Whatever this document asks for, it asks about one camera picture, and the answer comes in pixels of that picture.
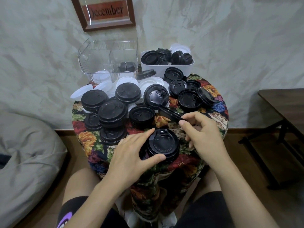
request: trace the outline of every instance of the hand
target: hand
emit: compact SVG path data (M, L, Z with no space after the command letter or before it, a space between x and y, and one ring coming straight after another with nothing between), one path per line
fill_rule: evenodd
M186 141L190 141L189 148L194 146L212 169L216 170L231 160L214 120L200 112L184 114L182 118L187 120L181 120L179 124L187 134Z
M154 130L129 135L122 139L114 150L105 178L115 181L122 191L136 182L147 169L166 159L163 154L156 154L143 161L139 157L140 148Z

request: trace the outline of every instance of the black table frame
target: black table frame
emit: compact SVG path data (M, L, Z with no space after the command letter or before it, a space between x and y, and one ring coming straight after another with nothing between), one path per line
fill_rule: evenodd
M269 168L266 166L260 155L257 153L253 145L250 143L250 140L256 137L259 137L260 135L264 133L269 133L276 127L281 126L280 128L280 133L279 133L279 138L278 138L278 143L282 143L290 152L291 154L299 161L300 164L304 166L304 153L300 149L294 149L289 143L284 139L287 130L293 133L294 135L297 136L297 138L304 143L304 136L302 133L300 133L291 123L289 123L287 120L283 119L279 122L276 122L266 128L260 129L254 134L251 134L247 137L243 137L240 141L239 144L244 144L249 152L252 154L254 159L257 161L257 163L260 165L262 171L266 175L270 185L268 186L268 189L272 190L277 190L281 189L283 187L286 187L293 183L293 181L288 181L288 182L283 182L281 184L278 183L272 172L269 170Z

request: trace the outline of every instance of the framed picture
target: framed picture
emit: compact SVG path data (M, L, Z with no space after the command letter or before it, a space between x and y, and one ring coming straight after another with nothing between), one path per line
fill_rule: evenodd
M135 26L132 0L72 0L83 31Z

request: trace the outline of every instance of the marbled wall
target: marbled wall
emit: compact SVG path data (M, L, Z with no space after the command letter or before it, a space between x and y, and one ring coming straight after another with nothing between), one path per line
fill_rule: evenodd
M263 88L304 87L304 0L133 0L136 28L84 33L71 0L0 0L0 108L70 129L77 61L89 37L134 38L139 51L188 45L194 72L223 95L230 128L278 119Z

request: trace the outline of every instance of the person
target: person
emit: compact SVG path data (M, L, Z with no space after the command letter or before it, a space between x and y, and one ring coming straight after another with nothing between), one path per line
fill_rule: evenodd
M174 227L278 227L229 157L216 122L199 112L184 114L182 118L179 124L189 147L195 147L210 170L199 182L204 189L196 188L194 203L185 207ZM102 181L90 169L71 176L57 228L128 227L111 207L147 169L165 160L163 154L146 160L139 158L141 146L153 132L151 129L122 139Z

